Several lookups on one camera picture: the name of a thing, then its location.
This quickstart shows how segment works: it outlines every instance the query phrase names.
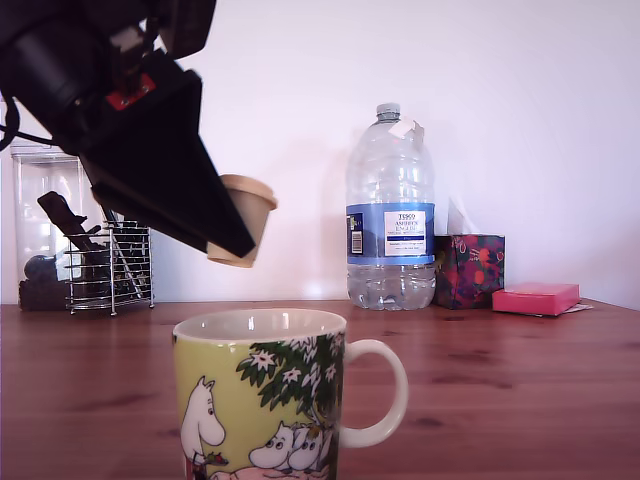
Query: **wood grain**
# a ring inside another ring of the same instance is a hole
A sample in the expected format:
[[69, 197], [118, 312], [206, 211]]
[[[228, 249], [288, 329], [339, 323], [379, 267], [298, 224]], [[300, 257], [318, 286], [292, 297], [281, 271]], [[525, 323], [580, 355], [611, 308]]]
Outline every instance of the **wood grain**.
[[[348, 302], [160, 304], [115, 318], [2, 306], [2, 478], [181, 478], [173, 325], [295, 306], [345, 316], [350, 341], [388, 343], [411, 382], [400, 429], [343, 450], [341, 478], [638, 479], [640, 313], [589, 303], [557, 319]], [[346, 424], [384, 415], [393, 379], [383, 360], [359, 359], [345, 382]]]

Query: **tissue box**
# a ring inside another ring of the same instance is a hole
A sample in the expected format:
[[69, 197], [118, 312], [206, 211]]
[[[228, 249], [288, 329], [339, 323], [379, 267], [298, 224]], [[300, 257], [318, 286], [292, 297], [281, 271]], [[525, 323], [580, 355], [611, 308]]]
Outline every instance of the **tissue box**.
[[436, 294], [433, 303], [453, 310], [491, 308], [504, 288], [504, 237], [436, 236]]

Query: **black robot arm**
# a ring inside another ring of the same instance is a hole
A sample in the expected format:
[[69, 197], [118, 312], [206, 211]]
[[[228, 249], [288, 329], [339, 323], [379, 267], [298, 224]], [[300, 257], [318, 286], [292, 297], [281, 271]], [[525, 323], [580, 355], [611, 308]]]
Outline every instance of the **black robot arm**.
[[0, 0], [3, 143], [19, 128], [16, 98], [80, 158], [104, 207], [244, 256], [254, 242], [198, 134], [202, 81], [174, 61], [204, 47], [215, 3]]

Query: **cable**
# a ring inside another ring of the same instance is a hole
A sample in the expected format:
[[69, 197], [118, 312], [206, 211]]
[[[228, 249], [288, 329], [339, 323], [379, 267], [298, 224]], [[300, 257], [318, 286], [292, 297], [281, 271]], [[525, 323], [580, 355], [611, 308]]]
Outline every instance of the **cable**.
[[5, 136], [0, 140], [0, 152], [13, 142], [20, 128], [20, 112], [18, 112], [16, 102], [13, 100], [13, 97], [6, 97], [5, 102], [7, 104], [7, 113], [5, 115], [7, 126], [5, 130], [3, 130], [3, 132], [6, 133]]
[[42, 143], [44, 145], [55, 145], [55, 142], [51, 138], [42, 138], [29, 133], [23, 133], [19, 131], [20, 128], [20, 112], [16, 106], [16, 102], [12, 96], [4, 97], [4, 101], [7, 104], [7, 114], [5, 115], [5, 121], [7, 126], [0, 125], [0, 132], [4, 132], [5, 135], [0, 140], [0, 152], [7, 148], [15, 137], [24, 138], [36, 143]]
[[[8, 130], [9, 128], [5, 127], [4, 125], [0, 125], [0, 132], [7, 132]], [[30, 133], [15, 132], [15, 136], [24, 138], [25, 140], [30, 140], [32, 142], [42, 143], [43, 145], [56, 145], [56, 142], [54, 142], [52, 138], [37, 137], [35, 135], [31, 135]]]

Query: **clear plastic container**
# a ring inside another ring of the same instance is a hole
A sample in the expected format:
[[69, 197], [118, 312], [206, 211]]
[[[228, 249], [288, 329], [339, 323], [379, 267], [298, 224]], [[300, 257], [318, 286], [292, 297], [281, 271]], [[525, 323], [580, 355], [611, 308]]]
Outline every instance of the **clear plastic container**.
[[433, 169], [422, 129], [379, 105], [347, 167], [347, 287], [374, 310], [414, 310], [435, 293]]
[[[16, 140], [11, 146], [16, 195], [16, 247], [20, 305], [25, 310], [65, 308], [71, 270], [69, 240], [51, 223], [38, 198], [55, 191], [76, 215], [86, 216], [85, 229], [100, 225], [102, 210], [80, 160], [57, 147]], [[81, 274], [74, 269], [74, 278]]]

